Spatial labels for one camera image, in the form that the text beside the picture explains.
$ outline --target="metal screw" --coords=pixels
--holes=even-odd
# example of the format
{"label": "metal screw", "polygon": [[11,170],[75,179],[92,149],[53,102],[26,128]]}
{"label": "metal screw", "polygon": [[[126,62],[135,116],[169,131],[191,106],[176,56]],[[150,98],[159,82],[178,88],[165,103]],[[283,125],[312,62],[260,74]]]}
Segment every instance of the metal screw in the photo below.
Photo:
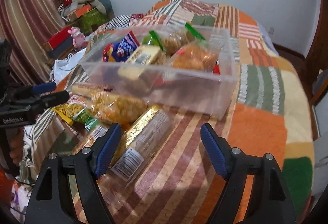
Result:
{"label": "metal screw", "polygon": [[53,160],[53,159],[55,159],[56,157],[57,157],[57,154],[56,154],[56,153],[52,153],[52,154],[49,155],[49,159],[50,159],[50,160]]}
{"label": "metal screw", "polygon": [[82,154],[85,154],[85,155],[89,154],[90,151],[91,151],[91,149],[89,147],[85,147],[85,148],[82,149]]}
{"label": "metal screw", "polygon": [[266,157],[268,160],[273,160],[273,155],[270,154],[270,153],[267,153],[267,154],[265,155],[265,157]]}
{"label": "metal screw", "polygon": [[240,149],[238,148],[238,147],[234,147],[234,148],[232,148],[232,153],[234,153],[235,155],[239,155],[240,154]]}

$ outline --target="wall outlet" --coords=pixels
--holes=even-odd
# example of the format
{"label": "wall outlet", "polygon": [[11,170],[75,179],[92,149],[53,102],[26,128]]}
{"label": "wall outlet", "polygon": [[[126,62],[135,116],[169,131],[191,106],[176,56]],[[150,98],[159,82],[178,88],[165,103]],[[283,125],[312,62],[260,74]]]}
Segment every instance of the wall outlet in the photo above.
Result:
{"label": "wall outlet", "polygon": [[273,34],[274,33],[274,28],[270,27],[269,30],[268,30],[268,33]]}

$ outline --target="blue snack bag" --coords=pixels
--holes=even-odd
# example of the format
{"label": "blue snack bag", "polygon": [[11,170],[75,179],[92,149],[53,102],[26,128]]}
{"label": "blue snack bag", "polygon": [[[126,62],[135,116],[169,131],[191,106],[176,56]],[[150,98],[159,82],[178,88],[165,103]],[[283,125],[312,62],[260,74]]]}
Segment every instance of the blue snack bag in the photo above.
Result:
{"label": "blue snack bag", "polygon": [[112,57],[116,62],[125,62],[132,53],[140,46],[140,43],[130,31],[119,43],[113,44]]}

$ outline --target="green box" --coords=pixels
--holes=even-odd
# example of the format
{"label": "green box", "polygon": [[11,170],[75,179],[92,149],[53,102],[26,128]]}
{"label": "green box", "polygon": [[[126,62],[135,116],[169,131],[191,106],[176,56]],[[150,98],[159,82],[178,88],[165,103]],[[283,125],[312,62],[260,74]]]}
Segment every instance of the green box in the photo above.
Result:
{"label": "green box", "polygon": [[78,18],[78,25],[76,26],[81,29],[81,33],[83,33],[85,36],[88,36],[93,32],[92,25],[101,26],[106,22],[109,22],[109,17],[107,15],[101,14],[98,9],[94,8]]}

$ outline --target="pink stuffed toy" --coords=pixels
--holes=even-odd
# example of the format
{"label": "pink stuffed toy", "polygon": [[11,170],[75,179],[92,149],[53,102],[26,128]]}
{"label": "pink stuffed toy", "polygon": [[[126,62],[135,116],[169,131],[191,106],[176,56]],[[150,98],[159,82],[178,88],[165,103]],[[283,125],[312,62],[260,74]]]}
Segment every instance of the pink stuffed toy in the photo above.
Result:
{"label": "pink stuffed toy", "polygon": [[73,37],[73,46],[77,50],[82,50],[87,46],[86,42],[84,41],[85,36],[83,33],[81,33],[80,28],[72,27],[72,29],[68,30],[67,32]]}

